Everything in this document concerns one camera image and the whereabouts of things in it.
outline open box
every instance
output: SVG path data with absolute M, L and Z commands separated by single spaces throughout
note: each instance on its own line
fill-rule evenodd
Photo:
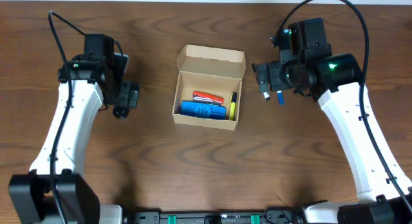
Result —
M 187 45 L 178 57 L 179 77 L 174 96 L 173 120 L 177 124 L 235 130 L 239 120 L 242 78 L 246 69 L 245 53 L 203 46 Z M 180 114 L 182 101 L 192 101 L 193 91 L 221 96 L 226 119 L 215 120 Z M 232 93 L 236 92 L 234 120 L 228 120 Z

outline wooden tabletop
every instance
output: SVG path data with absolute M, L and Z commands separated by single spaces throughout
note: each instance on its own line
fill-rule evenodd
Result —
M 120 41 L 126 78 L 141 85 L 137 110 L 99 112 L 85 179 L 102 203 L 162 210 L 264 209 L 327 199 L 356 201 L 350 167 L 332 125 L 309 98 L 267 102 L 250 64 L 278 60 L 269 37 L 293 5 L 0 2 L 0 223 L 18 222 L 12 174 L 28 172 L 57 104 L 62 60 L 47 22 L 54 10 L 88 33 Z M 412 176 L 412 7 L 359 6 L 370 33 L 367 85 L 386 140 Z M 360 65 L 364 37 L 344 5 L 307 5 L 290 23 L 322 17 L 334 54 Z M 71 58 L 83 38 L 56 22 Z M 176 58 L 186 44 L 242 50 L 247 57 L 235 131 L 175 124 Z

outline yellow marker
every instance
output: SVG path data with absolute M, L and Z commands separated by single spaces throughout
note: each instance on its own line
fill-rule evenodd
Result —
M 230 113 L 229 120 L 234 120 L 234 110 L 236 109 L 236 99 L 238 94 L 236 92 L 232 93 L 232 100 L 230 101 Z

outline black cable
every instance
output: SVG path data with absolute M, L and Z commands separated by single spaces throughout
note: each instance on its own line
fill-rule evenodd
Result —
M 58 14 L 56 14 L 53 11 L 49 11 L 48 20 L 49 20 L 50 29 L 51 29 L 51 32 L 53 33 L 54 39 L 56 40 L 57 47 L 59 48 L 60 54 L 62 56 L 63 68 L 64 68 L 64 71 L 67 75 L 67 84 L 68 84 L 68 87 L 69 87 L 69 95 L 68 95 L 68 99 L 67 99 L 67 102 L 66 102 L 66 108 L 64 109 L 63 117 L 62 117 L 62 120 L 60 122 L 59 128 L 57 130 L 56 137 L 55 137 L 54 143 L 53 143 L 53 147 L 52 147 L 51 153 L 50 153 L 50 187 L 51 187 L 51 192 L 53 193 L 54 201 L 55 201 L 56 206 L 57 206 L 57 210 L 59 211 L 60 217 L 62 219 L 62 222 L 64 224 L 67 224 L 67 219 L 66 219 L 66 216 L 64 215 L 64 211 L 63 211 L 63 208 L 62 208 L 62 203 L 61 203 L 61 200 L 60 200 L 60 196 L 59 196 L 59 193 L 57 192 L 57 188 L 56 188 L 55 163 L 56 163 L 57 146 L 59 144 L 59 139 L 60 139 L 63 127 L 64 127 L 64 123 L 66 122 L 66 119 L 67 119 L 67 116 L 69 114 L 69 110 L 70 110 L 70 107 L 71 107 L 71 102 L 72 102 L 72 97 L 73 97 L 73 88 L 72 88 L 72 85 L 71 85 L 70 70 L 69 70 L 69 67 L 67 67 L 67 59 L 66 59 L 66 56 L 64 54 L 64 50 L 63 50 L 62 44 L 60 43 L 59 37 L 57 36 L 56 29 L 53 25 L 52 15 L 59 18 L 61 21 L 65 22 L 70 27 L 74 28 L 80 34 L 82 34 L 82 35 L 85 35 L 85 34 L 80 29 L 78 29 L 76 26 L 72 25 L 70 22 L 65 20 L 63 17 L 59 16 Z
M 279 29 L 277 30 L 277 35 L 280 36 L 280 32 L 282 32 L 283 30 L 283 26 L 285 25 L 285 23 L 287 22 L 287 20 L 289 19 L 289 17 L 296 11 L 298 10 L 300 7 L 302 7 L 303 5 L 309 3 L 310 1 L 314 1 L 314 0 L 305 0 L 302 3 L 298 4 L 292 11 L 289 12 L 289 14 L 285 17 L 285 19 L 282 21 Z M 382 155 L 378 144 L 376 143 L 375 137 L 373 136 L 371 127 L 369 125 L 367 116 L 366 116 L 366 112 L 365 112 L 365 106 L 364 106 L 364 87 L 365 87 L 365 81 L 366 81 L 366 72 L 368 69 L 368 58 L 369 58 L 369 33 L 368 33 L 368 28 L 366 27 L 366 23 L 365 20 L 363 19 L 363 16 L 361 14 L 361 12 L 356 8 L 355 5 L 353 5 L 351 2 L 349 2 L 348 0 L 339 0 L 342 1 L 343 3 L 345 3 L 346 5 L 348 5 L 355 13 L 356 16 L 359 18 L 360 24 L 362 25 L 362 29 L 364 32 L 364 37 L 365 37 L 365 56 L 364 56 L 364 63 L 363 63 L 363 72 L 362 72 L 362 79 L 360 80 L 360 90 L 359 90 L 359 106 L 360 106 L 360 113 L 362 115 L 362 120 L 364 122 L 366 131 L 368 132 L 369 138 L 371 139 L 373 148 L 376 151 L 376 154 L 379 157 L 380 162 L 382 163 L 382 166 L 384 167 L 386 173 L 388 174 L 389 180 L 392 182 L 393 186 L 395 187 L 395 189 L 398 191 L 400 197 L 402 198 L 402 200 L 404 201 L 406 208 L 408 209 L 409 213 L 412 215 L 412 206 L 411 204 L 408 202 L 407 198 L 405 197 L 404 192 L 402 191 L 402 189 L 399 187 L 396 178 L 393 176 L 392 172 L 390 171 L 388 164 L 385 161 L 384 156 Z

